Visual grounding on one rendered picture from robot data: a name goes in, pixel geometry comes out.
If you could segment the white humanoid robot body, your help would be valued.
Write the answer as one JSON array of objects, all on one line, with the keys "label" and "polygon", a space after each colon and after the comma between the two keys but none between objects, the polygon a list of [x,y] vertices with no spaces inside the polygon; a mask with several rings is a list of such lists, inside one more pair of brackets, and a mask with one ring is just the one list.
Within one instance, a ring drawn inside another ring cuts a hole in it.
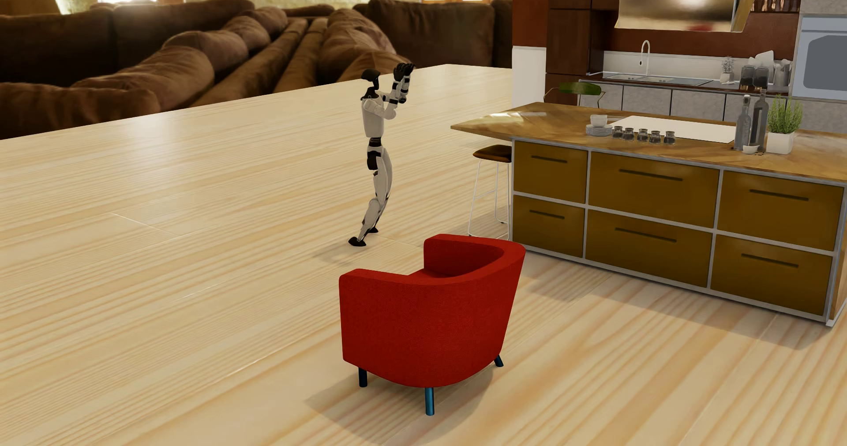
[{"label": "white humanoid robot body", "polygon": [[385,119],[380,117],[378,105],[381,103],[376,101],[379,98],[379,72],[376,69],[366,69],[361,78],[373,84],[362,96],[361,103],[364,131],[368,137],[367,168],[374,172],[375,196],[368,203],[360,233],[348,241],[350,245],[357,247],[366,245],[364,238],[367,234],[378,232],[375,226],[385,211],[393,177],[390,157],[381,141],[385,131]]}]

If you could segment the brown seat bar stool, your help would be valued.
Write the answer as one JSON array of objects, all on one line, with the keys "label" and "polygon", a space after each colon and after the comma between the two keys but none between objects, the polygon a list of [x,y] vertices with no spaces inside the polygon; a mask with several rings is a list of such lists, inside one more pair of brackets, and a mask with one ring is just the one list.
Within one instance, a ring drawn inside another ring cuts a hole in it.
[{"label": "brown seat bar stool", "polygon": [[[513,177],[512,177],[512,166],[513,166],[513,146],[511,145],[502,145],[496,144],[492,146],[488,146],[485,148],[478,149],[473,154],[473,157],[479,159],[477,170],[474,177],[474,184],[472,190],[472,198],[470,204],[470,212],[468,217],[468,235],[473,236],[474,234],[471,232],[472,219],[473,219],[473,211],[474,206],[477,199],[481,199],[489,194],[494,195],[495,207],[494,207],[494,217],[495,220],[503,225],[509,225],[511,220],[512,213],[512,198],[513,198]],[[495,165],[495,184],[494,188],[489,191],[482,192],[478,194],[478,189],[480,185],[480,172],[481,165],[483,161],[491,161],[496,163]],[[498,196],[499,196],[499,186],[500,186],[500,165],[504,165],[506,167],[506,218],[503,220],[500,218],[498,214]]]}]

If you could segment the green leaf plant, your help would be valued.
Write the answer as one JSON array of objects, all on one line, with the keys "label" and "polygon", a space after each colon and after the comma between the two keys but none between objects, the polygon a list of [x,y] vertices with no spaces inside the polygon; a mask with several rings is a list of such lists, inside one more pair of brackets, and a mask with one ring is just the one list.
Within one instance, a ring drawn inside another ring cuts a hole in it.
[{"label": "green leaf plant", "polygon": [[542,101],[547,102],[550,93],[557,92],[564,95],[553,95],[552,104],[577,105],[579,96],[597,96],[600,100],[605,92],[598,84],[589,82],[561,82],[556,87],[551,87],[543,96]]}]

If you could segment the large brown sectional sofa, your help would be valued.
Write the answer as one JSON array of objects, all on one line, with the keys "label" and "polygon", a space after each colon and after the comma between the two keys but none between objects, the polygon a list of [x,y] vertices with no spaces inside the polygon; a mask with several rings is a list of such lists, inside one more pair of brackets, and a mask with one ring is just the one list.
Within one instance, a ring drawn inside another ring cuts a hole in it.
[{"label": "large brown sectional sofa", "polygon": [[249,0],[0,15],[0,140],[389,74],[407,63],[349,8]]}]

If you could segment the wooden kitchen island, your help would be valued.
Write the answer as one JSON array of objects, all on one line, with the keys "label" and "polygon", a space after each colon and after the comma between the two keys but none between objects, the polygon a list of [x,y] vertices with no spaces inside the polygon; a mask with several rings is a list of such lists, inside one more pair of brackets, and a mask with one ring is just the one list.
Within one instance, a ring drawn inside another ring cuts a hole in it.
[{"label": "wooden kitchen island", "polygon": [[800,130],[790,154],[730,142],[593,137],[592,115],[534,103],[452,126],[508,140],[510,238],[581,264],[834,325],[847,311],[847,135]]}]

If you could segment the row of spice jars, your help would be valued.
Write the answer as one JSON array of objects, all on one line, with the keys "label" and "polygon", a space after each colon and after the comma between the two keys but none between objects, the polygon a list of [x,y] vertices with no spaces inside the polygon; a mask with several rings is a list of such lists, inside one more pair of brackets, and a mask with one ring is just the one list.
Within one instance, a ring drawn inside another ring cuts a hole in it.
[{"label": "row of spice jars", "polygon": [[735,125],[693,122],[689,120],[662,119],[647,116],[628,116],[613,121],[613,126],[631,127],[634,131],[646,129],[660,131],[662,135],[673,131],[676,138],[701,140],[716,143],[731,143],[735,140]]}]

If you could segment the clear glass bottle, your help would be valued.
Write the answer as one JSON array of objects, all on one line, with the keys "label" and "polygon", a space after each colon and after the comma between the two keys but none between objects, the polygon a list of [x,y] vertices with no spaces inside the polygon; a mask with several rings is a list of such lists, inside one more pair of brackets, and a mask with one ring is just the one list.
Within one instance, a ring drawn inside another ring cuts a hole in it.
[{"label": "clear glass bottle", "polygon": [[736,121],[734,150],[742,151],[749,144],[750,127],[752,124],[749,109],[750,95],[745,94],[742,101],[742,108]]}]

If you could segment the dark glass bottle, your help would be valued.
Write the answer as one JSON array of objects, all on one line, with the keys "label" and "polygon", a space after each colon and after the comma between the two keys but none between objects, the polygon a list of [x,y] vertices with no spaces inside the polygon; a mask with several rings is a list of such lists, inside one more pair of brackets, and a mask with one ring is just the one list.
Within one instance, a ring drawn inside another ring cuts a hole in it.
[{"label": "dark glass bottle", "polygon": [[760,89],[760,96],[754,104],[753,115],[751,118],[749,146],[757,147],[758,152],[764,152],[764,142],[767,133],[768,125],[768,110],[767,89]]}]

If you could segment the green plant in white pot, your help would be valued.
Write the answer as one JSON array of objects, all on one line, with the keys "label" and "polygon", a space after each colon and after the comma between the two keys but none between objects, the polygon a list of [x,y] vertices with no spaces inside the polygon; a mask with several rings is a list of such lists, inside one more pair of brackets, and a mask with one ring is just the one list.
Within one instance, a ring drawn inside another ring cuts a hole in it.
[{"label": "green plant in white pot", "polygon": [[791,97],[778,95],[768,114],[766,151],[774,154],[790,154],[802,119],[803,105]]}]

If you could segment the grey kitchen wall counter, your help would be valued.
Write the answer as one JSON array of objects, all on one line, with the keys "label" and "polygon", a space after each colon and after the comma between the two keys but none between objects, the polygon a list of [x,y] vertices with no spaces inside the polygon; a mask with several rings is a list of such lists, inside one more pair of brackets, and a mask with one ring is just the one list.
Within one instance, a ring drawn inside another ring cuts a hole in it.
[{"label": "grey kitchen wall counter", "polygon": [[725,122],[736,122],[746,94],[737,82],[683,76],[599,72],[580,81],[598,84],[603,93],[579,96],[580,106]]}]

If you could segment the built-in wall oven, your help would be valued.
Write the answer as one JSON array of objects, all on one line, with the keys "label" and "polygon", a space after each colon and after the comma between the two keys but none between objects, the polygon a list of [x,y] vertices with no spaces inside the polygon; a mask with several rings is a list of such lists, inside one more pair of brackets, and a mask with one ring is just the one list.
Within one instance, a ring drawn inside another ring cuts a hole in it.
[{"label": "built-in wall oven", "polygon": [[847,15],[802,15],[792,73],[794,97],[847,102]]}]

